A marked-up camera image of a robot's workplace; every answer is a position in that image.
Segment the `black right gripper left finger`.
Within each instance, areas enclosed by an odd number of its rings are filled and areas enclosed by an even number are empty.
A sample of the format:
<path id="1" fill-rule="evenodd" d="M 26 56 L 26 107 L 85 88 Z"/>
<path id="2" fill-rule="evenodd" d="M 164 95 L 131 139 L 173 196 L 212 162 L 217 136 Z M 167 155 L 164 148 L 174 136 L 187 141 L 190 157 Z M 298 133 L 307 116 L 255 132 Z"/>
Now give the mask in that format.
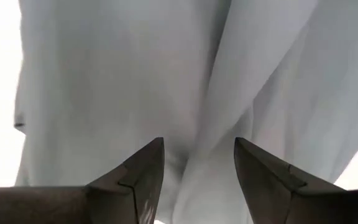
<path id="1" fill-rule="evenodd" d="M 87 210 L 96 224 L 153 224 L 165 163 L 162 137 L 89 183 Z"/>

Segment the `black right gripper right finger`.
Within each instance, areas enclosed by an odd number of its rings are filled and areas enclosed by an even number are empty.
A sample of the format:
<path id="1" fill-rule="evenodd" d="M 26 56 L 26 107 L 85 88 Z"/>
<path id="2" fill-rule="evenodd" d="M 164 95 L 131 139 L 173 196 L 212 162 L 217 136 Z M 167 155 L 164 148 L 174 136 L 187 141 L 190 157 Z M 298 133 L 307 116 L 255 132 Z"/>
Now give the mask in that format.
<path id="1" fill-rule="evenodd" d="M 234 163 L 254 223 L 290 223 L 292 200 L 345 190 L 237 137 Z"/>

